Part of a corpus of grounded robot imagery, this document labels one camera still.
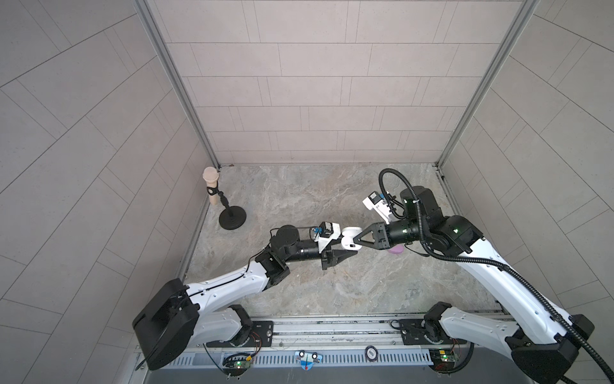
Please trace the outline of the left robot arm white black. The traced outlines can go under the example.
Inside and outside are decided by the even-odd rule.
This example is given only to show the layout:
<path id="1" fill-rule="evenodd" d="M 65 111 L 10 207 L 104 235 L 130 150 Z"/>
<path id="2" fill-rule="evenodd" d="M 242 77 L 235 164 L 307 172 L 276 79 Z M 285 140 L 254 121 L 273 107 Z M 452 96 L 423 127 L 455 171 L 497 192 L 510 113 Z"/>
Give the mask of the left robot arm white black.
<path id="1" fill-rule="evenodd" d="M 247 342 L 253 322 L 238 300 L 278 285 L 289 275 L 290 262 L 319 260 L 327 269 L 354 256 L 360 246 L 353 239 L 360 232 L 323 222 L 302 240 L 297 227 L 285 225 L 245 267 L 201 283 L 186 285 L 179 278 L 165 283 L 132 322 L 143 364 L 156 371 L 188 347 Z"/>

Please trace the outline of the pink earbud charging case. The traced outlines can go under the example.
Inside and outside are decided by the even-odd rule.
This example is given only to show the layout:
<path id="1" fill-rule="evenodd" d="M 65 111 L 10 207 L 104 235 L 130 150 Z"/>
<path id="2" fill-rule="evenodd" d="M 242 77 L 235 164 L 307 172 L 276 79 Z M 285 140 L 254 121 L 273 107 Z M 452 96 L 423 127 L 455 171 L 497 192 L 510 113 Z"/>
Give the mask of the pink earbud charging case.
<path id="1" fill-rule="evenodd" d="M 396 245 L 389 249 L 390 254 L 402 254 L 405 250 L 403 245 Z"/>

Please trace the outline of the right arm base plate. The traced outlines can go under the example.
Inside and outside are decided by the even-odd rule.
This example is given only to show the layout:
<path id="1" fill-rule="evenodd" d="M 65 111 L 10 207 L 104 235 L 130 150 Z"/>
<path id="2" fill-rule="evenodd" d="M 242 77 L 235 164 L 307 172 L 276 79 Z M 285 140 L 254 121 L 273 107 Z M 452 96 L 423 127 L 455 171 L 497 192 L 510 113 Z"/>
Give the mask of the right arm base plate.
<path id="1" fill-rule="evenodd" d="M 463 339 L 451 339 L 443 331 L 439 323 L 434 321 L 426 321 L 422 318 L 405 318 L 391 320 L 390 326 L 401 333 L 403 344 L 409 345 L 427 345 L 427 346 L 449 346 L 455 343 L 466 345 L 468 342 Z"/>

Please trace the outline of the white earbud charging case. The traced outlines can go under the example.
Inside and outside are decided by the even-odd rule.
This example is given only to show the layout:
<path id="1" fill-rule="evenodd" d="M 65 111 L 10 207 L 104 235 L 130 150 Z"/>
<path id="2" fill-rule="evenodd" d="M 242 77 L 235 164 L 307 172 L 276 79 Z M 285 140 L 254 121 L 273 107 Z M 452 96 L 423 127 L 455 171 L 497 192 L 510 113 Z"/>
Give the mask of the white earbud charging case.
<path id="1" fill-rule="evenodd" d="M 361 245 L 355 243 L 354 238 L 362 232 L 361 227 L 346 227 L 342 230 L 342 247 L 347 251 L 359 251 Z"/>

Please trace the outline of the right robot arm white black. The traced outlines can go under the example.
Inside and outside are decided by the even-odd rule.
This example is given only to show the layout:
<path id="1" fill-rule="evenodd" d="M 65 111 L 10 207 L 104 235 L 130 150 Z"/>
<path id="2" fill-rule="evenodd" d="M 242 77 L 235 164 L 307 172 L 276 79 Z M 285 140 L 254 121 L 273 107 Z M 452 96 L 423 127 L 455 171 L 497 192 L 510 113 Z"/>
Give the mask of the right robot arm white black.
<path id="1" fill-rule="evenodd" d="M 401 198 L 373 192 L 363 201 L 377 211 L 374 223 L 353 238 L 376 250 L 419 242 L 425 255 L 454 262 L 476 278 L 512 315 L 496 321 L 438 302 L 424 316 L 429 340 L 463 339 L 507 358 L 537 383 L 568 383 L 567 371 L 581 350 L 593 353 L 593 323 L 555 305 L 505 262 L 468 219 L 445 216 L 430 189 L 403 190 Z"/>

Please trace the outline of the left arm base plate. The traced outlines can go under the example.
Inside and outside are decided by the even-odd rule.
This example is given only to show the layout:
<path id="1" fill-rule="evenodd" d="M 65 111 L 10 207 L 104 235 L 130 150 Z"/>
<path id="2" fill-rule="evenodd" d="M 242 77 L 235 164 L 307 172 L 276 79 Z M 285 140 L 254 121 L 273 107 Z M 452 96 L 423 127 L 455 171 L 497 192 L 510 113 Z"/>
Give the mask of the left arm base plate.
<path id="1" fill-rule="evenodd" d="M 214 341 L 206 344 L 209 348 L 252 348 L 270 347 L 273 337 L 272 321 L 255 321 L 251 326 L 242 326 L 229 341 Z"/>

